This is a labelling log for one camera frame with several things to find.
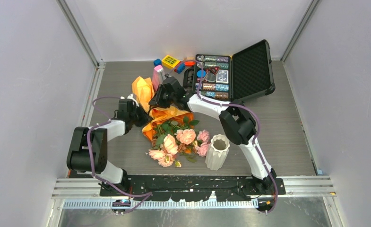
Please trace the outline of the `orange flower bouquet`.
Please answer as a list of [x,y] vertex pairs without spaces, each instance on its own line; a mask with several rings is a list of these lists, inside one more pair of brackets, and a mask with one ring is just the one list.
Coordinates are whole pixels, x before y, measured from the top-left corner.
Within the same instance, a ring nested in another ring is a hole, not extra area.
[[207,155],[210,134],[207,130],[194,129],[199,121],[194,119],[192,113],[174,106],[163,109],[149,104],[156,94],[151,78],[136,78],[132,83],[132,91],[147,116],[152,118],[142,129],[142,133],[152,144],[148,155],[160,166],[180,168],[180,156],[196,162],[197,156]]

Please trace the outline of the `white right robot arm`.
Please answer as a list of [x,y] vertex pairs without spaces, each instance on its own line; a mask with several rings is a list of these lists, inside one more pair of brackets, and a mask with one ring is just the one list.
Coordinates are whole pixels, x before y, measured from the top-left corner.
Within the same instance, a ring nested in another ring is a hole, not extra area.
[[261,194],[278,191],[276,173],[267,162],[258,142],[259,118],[242,101],[218,101],[202,96],[199,91],[187,91],[174,77],[166,78],[158,85],[151,107],[169,108],[175,105],[181,110],[200,113],[220,121],[225,136],[238,145],[245,155],[254,179],[255,189]]

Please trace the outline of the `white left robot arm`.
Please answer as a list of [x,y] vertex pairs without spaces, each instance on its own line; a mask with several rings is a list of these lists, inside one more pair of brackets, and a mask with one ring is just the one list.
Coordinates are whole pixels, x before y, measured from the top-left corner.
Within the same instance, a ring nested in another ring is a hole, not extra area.
[[91,175],[103,185],[112,186],[117,195],[126,195],[130,189],[128,174],[108,161],[108,142],[151,120],[133,98],[119,100],[118,108],[107,122],[74,129],[66,159],[68,169]]

